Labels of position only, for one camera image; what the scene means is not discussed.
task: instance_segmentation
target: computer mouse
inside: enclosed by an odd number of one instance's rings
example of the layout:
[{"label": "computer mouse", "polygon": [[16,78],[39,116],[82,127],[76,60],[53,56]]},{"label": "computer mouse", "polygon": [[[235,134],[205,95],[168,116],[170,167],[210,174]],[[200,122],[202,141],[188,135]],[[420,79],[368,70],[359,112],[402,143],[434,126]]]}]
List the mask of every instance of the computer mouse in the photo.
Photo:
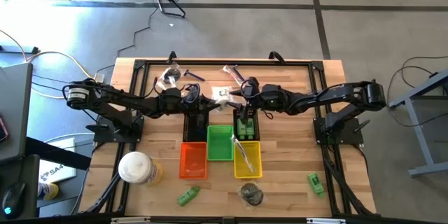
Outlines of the computer mouse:
[{"label": "computer mouse", "polygon": [[23,211],[23,197],[25,196],[25,183],[17,182],[6,189],[3,195],[3,215],[7,219],[17,218]]}]

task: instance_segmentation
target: yellow bin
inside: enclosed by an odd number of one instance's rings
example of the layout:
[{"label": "yellow bin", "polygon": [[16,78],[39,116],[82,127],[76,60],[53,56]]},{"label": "yellow bin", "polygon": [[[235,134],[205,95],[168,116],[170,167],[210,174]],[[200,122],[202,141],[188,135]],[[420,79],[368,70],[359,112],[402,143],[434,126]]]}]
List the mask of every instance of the yellow bin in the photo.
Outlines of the yellow bin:
[{"label": "yellow bin", "polygon": [[234,145],[234,174],[237,179],[257,179],[263,176],[261,167],[261,148],[259,141],[240,141],[246,152],[247,159],[253,165],[253,172],[247,167],[244,156],[237,146]]}]

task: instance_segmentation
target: desk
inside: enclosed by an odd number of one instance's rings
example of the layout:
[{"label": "desk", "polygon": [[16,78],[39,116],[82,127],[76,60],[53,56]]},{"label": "desk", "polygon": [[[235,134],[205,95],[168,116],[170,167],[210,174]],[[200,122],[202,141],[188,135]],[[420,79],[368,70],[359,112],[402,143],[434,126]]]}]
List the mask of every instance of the desk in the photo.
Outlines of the desk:
[{"label": "desk", "polygon": [[[118,58],[111,84],[129,90],[134,58]],[[344,83],[344,71],[339,60],[323,61],[328,86]],[[146,90],[152,80],[167,66],[151,66]],[[238,89],[235,81],[221,69],[223,66],[188,66],[188,69],[206,79],[201,84],[204,95],[211,97],[212,86],[229,86]],[[308,70],[301,66],[239,66],[245,78],[255,76],[260,86],[275,83],[292,92],[311,92]],[[195,83],[191,77],[182,78],[178,86]],[[337,111],[344,104],[335,104]],[[245,216],[245,217],[328,217],[331,216],[328,195],[318,197],[307,180],[316,172],[325,182],[321,149],[315,144],[312,120],[313,109],[297,116],[274,113],[269,120],[259,113],[263,177],[256,180],[267,201],[252,211],[247,211],[236,193],[236,188],[246,181],[235,179],[233,162],[209,162],[206,180],[179,179],[179,155],[182,142],[183,115],[162,116],[157,120],[145,119],[145,127],[137,151],[157,159],[163,167],[162,181],[153,187],[131,185],[127,201],[127,216]],[[210,125],[231,125],[232,109],[210,113]],[[92,157],[80,210],[86,210],[109,184],[117,144],[108,143]],[[344,173],[347,183],[356,196],[375,212],[372,191],[364,159],[352,146],[341,146]],[[176,198],[191,186],[200,186],[198,196],[180,207]],[[120,185],[115,195],[115,205],[120,197]],[[337,203],[342,209],[340,189],[335,186]]]}]

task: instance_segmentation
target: small green object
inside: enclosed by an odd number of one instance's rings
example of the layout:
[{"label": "small green object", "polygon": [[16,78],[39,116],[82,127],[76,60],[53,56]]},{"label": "small green object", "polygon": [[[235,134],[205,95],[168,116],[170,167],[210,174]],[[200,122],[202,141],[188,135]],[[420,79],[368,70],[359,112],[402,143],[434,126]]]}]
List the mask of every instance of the small green object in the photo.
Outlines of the small green object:
[{"label": "small green object", "polygon": [[233,160],[233,126],[210,125],[207,129],[207,160]]},{"label": "small green object", "polygon": [[186,192],[184,192],[181,196],[177,198],[177,204],[179,204],[181,207],[185,206],[187,203],[189,203],[192,199],[194,199],[197,195],[197,193],[201,190],[199,186],[193,186],[192,188],[188,189]]},{"label": "small green object", "polygon": [[239,140],[244,140],[246,135],[246,126],[243,124],[241,119],[237,120],[237,126],[238,126],[237,128],[238,138]]},{"label": "small green object", "polygon": [[253,139],[254,134],[255,134],[255,127],[253,124],[253,119],[249,118],[246,124],[246,136],[248,139]]},{"label": "small green object", "polygon": [[321,180],[317,176],[317,174],[313,173],[308,175],[308,180],[311,183],[311,187],[313,188],[313,191],[319,195],[319,197],[323,196],[323,186],[321,184]]}]

